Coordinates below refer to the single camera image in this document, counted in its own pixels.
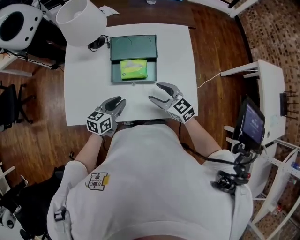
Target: green package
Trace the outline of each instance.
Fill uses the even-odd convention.
[[[147,60],[145,59],[132,59],[120,62],[121,66],[121,79],[135,79],[146,78],[147,75]]]

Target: lampshade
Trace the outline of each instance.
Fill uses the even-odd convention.
[[[71,0],[58,11],[56,22],[67,43],[78,47],[104,34],[107,18],[89,0]]]

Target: white t-shirt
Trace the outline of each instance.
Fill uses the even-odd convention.
[[[234,161],[228,150],[210,158]],[[234,198],[214,189],[210,182],[218,170],[235,173],[231,165],[200,165],[164,124],[124,129],[92,173],[78,161],[66,165],[49,208],[48,232],[57,240],[53,215],[65,201],[74,240],[238,239],[252,214],[251,192],[243,186]]]

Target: shirt sleeve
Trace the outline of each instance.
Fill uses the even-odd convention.
[[[55,231],[54,213],[65,204],[69,190],[75,187],[86,176],[88,176],[88,171],[83,163],[78,161],[67,163],[60,187],[51,200],[47,216],[48,233],[52,240],[58,240]]]
[[[209,155],[209,158],[216,158],[216,159],[221,159],[225,160],[228,162],[234,162],[234,156],[229,150],[222,149],[220,151],[216,151],[212,154]],[[225,163],[216,163],[216,162],[210,162],[206,161],[203,163],[203,166],[213,168],[216,171],[222,170],[227,173],[236,173],[233,169],[233,165],[225,164]]]

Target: screen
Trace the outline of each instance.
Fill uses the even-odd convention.
[[[263,134],[263,120],[257,115],[252,107],[247,105],[243,132],[251,137],[255,142],[260,143]]]

